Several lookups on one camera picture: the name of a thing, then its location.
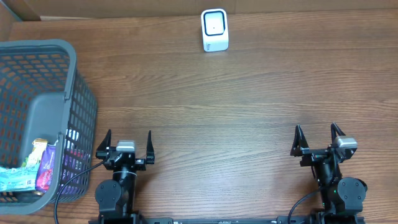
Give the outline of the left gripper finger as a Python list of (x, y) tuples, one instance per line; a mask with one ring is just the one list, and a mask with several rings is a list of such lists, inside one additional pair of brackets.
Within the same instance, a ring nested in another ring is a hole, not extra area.
[(147, 136), (146, 157), (155, 157), (154, 147), (152, 144), (152, 132), (149, 130)]
[(107, 147), (110, 147), (111, 144), (111, 130), (109, 129), (108, 132), (106, 133), (104, 139), (100, 143), (100, 145), (97, 147), (96, 151), (101, 152), (105, 151)]

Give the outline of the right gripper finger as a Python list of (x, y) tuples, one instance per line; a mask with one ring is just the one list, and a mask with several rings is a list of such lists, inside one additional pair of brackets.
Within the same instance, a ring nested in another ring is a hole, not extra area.
[(339, 128), (339, 126), (335, 122), (331, 123), (330, 129), (331, 129), (331, 145), (342, 146), (346, 134)]
[(301, 126), (298, 124), (295, 127), (295, 136), (290, 151), (291, 156), (303, 156), (309, 151), (307, 140), (304, 136)]

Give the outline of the purple sanitary pad pack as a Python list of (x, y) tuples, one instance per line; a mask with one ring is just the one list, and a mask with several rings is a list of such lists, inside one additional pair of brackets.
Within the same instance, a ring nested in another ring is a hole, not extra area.
[(46, 150), (42, 154), (40, 166), (37, 171), (37, 177), (35, 181), (35, 189), (39, 192), (48, 191), (52, 183), (55, 155), (55, 145), (48, 145), (46, 147)]

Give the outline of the green tea carton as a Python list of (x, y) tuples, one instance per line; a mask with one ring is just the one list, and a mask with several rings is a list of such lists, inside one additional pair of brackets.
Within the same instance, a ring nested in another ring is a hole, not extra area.
[(37, 138), (32, 142), (32, 152), (25, 159), (25, 166), (30, 167), (39, 164), (42, 158), (42, 154), (47, 148), (48, 141), (46, 139)]

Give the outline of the teal wet wipes pack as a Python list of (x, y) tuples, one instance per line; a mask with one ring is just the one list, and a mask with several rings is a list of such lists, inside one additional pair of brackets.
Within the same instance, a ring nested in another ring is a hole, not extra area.
[(1, 191), (21, 192), (35, 190), (39, 165), (18, 168), (1, 168)]

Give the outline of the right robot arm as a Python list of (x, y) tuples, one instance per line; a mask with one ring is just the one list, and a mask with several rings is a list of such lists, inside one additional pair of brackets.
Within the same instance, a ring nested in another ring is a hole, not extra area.
[[(368, 191), (358, 178), (343, 177), (339, 165), (351, 159), (358, 148), (355, 138), (347, 136), (336, 123), (331, 123), (331, 143), (324, 149), (310, 149), (300, 125), (295, 127), (290, 155), (300, 157), (302, 167), (310, 167), (318, 188), (303, 196), (290, 209), (287, 223), (364, 223), (358, 214)], [(313, 209), (303, 218), (295, 218), (295, 209), (306, 199), (320, 194), (322, 208)]]

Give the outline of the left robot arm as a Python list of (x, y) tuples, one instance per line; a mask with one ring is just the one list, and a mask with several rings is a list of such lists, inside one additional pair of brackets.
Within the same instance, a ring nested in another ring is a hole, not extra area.
[(138, 171), (155, 164), (152, 133), (147, 135), (145, 158), (136, 157), (136, 144), (133, 140), (120, 140), (111, 145), (109, 130), (96, 150), (96, 158), (102, 160), (106, 170), (113, 172), (112, 178), (102, 181), (95, 190), (95, 200), (99, 205), (98, 223), (142, 224), (147, 221), (134, 211), (136, 179)]

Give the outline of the white barcode scanner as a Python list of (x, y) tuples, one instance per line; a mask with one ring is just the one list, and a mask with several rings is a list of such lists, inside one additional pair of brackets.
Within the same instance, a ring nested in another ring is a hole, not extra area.
[(201, 32), (205, 52), (227, 50), (229, 32), (226, 11), (221, 8), (204, 10), (201, 14)]

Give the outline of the grey plastic mesh basket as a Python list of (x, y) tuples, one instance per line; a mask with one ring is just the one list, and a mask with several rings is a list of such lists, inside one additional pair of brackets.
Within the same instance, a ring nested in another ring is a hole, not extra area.
[(21, 166), (37, 138), (56, 146), (48, 191), (2, 192), (3, 215), (27, 215), (56, 200), (72, 202), (86, 194), (97, 109), (68, 42), (1, 43), (1, 166)]

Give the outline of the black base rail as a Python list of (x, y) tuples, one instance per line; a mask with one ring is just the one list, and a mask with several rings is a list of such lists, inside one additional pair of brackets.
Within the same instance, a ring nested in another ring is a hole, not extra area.
[(173, 218), (144, 218), (142, 215), (133, 215), (130, 218), (115, 220), (90, 220), (89, 224), (100, 223), (139, 223), (139, 224), (311, 224), (319, 223), (311, 216), (292, 216), (288, 222), (288, 216), (277, 218), (243, 218), (243, 219), (177, 219)]

